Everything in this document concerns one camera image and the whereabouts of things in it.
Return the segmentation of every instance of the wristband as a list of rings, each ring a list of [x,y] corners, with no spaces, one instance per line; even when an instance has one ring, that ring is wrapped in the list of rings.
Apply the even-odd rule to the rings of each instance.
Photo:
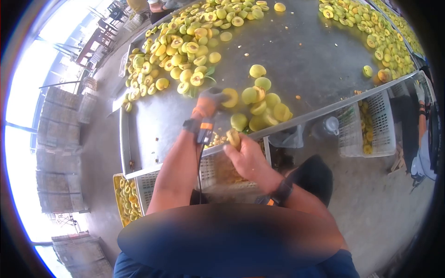
[[[185,120],[182,124],[182,129],[187,130],[195,135],[198,135],[199,127],[201,125],[201,121],[196,119],[188,119]]]
[[[284,206],[284,203],[289,198],[293,190],[293,184],[286,179],[283,179],[278,188],[271,193],[271,199],[277,206]]]

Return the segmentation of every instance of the leg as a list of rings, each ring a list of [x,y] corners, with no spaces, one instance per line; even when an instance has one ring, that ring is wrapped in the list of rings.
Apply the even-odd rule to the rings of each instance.
[[[416,109],[410,96],[395,97],[389,101],[394,122],[402,122],[403,155],[406,171],[410,173],[413,159],[419,149],[419,128],[417,127],[419,115],[416,113],[419,109]]]
[[[289,172],[286,178],[309,193],[317,196],[326,207],[332,196],[332,171],[316,154]]]
[[[209,200],[207,200],[206,196],[203,194],[201,196],[201,204],[208,204]],[[199,191],[192,191],[192,196],[190,197],[190,205],[199,205]]]
[[[160,19],[162,19],[163,17],[165,17],[166,15],[168,15],[169,13],[171,13],[173,11],[175,11],[175,9],[169,9],[169,10],[165,10],[163,12],[153,12],[150,16],[151,24],[155,24]]]

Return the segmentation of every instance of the metal table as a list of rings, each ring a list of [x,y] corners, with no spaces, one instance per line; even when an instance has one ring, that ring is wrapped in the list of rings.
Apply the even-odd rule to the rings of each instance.
[[[209,53],[217,51],[222,56],[213,74],[217,84],[206,79],[198,88],[198,91],[211,86],[234,88],[241,95],[245,88],[254,85],[254,79],[249,78],[250,67],[263,65],[267,70],[265,77],[272,81],[268,92],[278,94],[294,118],[251,134],[254,139],[328,114],[417,72],[374,88],[372,79],[362,73],[364,65],[371,65],[375,72],[378,70],[374,50],[366,45],[367,34],[355,26],[350,28],[325,19],[318,10],[318,1],[283,2],[287,7],[285,12],[275,12],[271,2],[271,9],[264,13],[262,20],[245,19],[243,26],[223,30],[233,34],[232,40],[220,41],[217,47],[209,49]],[[170,22],[171,17],[166,16],[156,25]],[[144,41],[145,31],[131,43],[129,51],[141,47]],[[158,78],[161,77],[170,80],[167,89],[140,98],[131,113],[121,112],[121,158],[126,178],[159,170],[184,120],[196,105],[197,99],[177,93],[179,81],[164,70],[160,71]],[[364,93],[355,96],[354,90]],[[220,132],[218,128],[221,128],[225,132],[231,128],[233,113],[241,112],[250,118],[248,109],[240,101],[234,108],[218,112],[214,130]],[[215,146],[204,150],[203,155],[221,150],[222,145]],[[134,161],[134,172],[129,168],[130,159]]]

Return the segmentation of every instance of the black cable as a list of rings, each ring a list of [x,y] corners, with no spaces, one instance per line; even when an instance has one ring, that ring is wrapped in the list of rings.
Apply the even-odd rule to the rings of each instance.
[[[202,158],[202,152],[204,151],[204,144],[201,147],[201,153],[199,154],[198,158],[198,183],[199,183],[199,204],[201,204],[201,195],[202,195],[202,187],[201,187],[201,177],[199,176],[199,169],[201,168],[201,158]]]

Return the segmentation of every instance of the wrist strap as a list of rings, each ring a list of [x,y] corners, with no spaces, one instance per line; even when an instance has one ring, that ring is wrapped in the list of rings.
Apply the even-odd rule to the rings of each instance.
[[[286,179],[283,179],[277,190],[271,193],[271,199],[277,204],[277,206],[284,206],[284,203],[291,195],[292,190],[292,183]]]

